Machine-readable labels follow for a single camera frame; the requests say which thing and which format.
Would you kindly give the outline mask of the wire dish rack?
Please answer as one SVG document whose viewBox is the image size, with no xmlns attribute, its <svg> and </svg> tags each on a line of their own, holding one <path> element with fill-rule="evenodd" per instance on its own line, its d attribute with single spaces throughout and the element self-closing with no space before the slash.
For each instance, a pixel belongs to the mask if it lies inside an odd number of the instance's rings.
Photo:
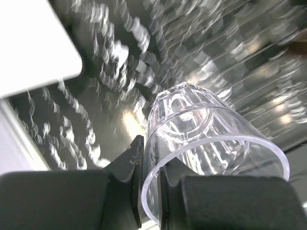
<svg viewBox="0 0 307 230">
<path fill-rule="evenodd" d="M 302 6 L 250 2 L 211 16 L 171 14 L 162 27 L 184 78 L 220 93 L 284 150 L 307 140 L 307 61 L 290 51 L 306 28 Z"/>
</svg>

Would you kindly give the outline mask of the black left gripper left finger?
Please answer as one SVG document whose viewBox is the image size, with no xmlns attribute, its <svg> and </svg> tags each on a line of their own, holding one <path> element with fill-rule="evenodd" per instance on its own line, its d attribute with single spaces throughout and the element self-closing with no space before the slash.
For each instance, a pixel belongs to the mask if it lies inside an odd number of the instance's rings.
<svg viewBox="0 0 307 230">
<path fill-rule="evenodd" d="M 142 226 L 144 138 L 100 170 L 11 172 L 0 178 L 3 230 L 136 230 Z"/>
</svg>

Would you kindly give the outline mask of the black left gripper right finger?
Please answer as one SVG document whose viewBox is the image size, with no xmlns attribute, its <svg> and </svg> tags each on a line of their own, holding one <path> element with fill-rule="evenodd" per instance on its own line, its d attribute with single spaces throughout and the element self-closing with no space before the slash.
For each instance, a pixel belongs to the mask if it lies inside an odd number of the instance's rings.
<svg viewBox="0 0 307 230">
<path fill-rule="evenodd" d="M 199 176 L 182 165 L 160 170 L 164 230 L 304 230 L 292 186 L 278 177 Z"/>
</svg>

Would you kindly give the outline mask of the clear drinking glass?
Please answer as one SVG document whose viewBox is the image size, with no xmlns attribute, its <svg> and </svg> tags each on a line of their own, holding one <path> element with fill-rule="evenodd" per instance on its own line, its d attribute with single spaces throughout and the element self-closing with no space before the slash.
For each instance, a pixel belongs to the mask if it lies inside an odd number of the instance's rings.
<svg viewBox="0 0 307 230">
<path fill-rule="evenodd" d="M 212 91 L 183 82 L 158 93 L 148 118 L 142 207 L 159 223 L 159 169 L 179 160 L 201 176 L 275 176 L 288 180 L 284 152 Z"/>
</svg>

